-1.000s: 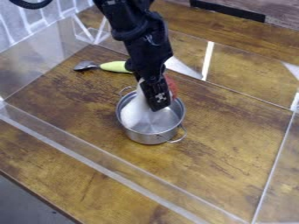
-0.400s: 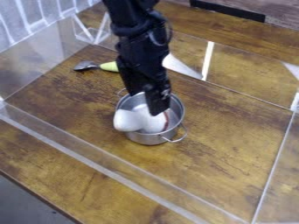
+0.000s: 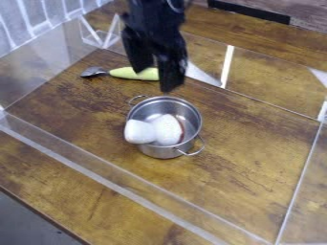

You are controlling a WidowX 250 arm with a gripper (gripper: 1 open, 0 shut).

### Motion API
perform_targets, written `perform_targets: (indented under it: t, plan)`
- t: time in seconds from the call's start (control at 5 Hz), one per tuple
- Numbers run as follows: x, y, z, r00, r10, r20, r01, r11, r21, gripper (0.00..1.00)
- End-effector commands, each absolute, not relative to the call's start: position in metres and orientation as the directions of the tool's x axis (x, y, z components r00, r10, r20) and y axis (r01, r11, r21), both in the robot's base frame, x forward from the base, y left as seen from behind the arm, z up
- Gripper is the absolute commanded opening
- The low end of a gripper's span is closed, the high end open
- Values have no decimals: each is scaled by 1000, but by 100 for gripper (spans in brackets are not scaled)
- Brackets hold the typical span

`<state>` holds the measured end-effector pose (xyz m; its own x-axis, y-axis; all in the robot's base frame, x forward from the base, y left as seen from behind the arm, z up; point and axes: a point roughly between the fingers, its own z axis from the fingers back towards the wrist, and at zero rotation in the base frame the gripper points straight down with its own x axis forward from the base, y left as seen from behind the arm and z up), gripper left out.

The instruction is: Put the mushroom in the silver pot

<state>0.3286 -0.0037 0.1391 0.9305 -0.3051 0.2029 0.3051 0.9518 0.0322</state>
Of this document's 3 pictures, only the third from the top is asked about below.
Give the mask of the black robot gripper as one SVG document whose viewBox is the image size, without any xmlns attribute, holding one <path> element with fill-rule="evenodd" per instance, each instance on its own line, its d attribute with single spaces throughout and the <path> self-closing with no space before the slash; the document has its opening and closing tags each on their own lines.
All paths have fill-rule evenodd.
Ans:
<svg viewBox="0 0 327 245">
<path fill-rule="evenodd" d="M 127 1 L 122 38 L 130 63 L 140 73 L 154 65 L 158 56 L 160 90 L 170 93 L 184 84 L 188 67 L 187 44 L 180 34 L 184 0 Z"/>
</svg>

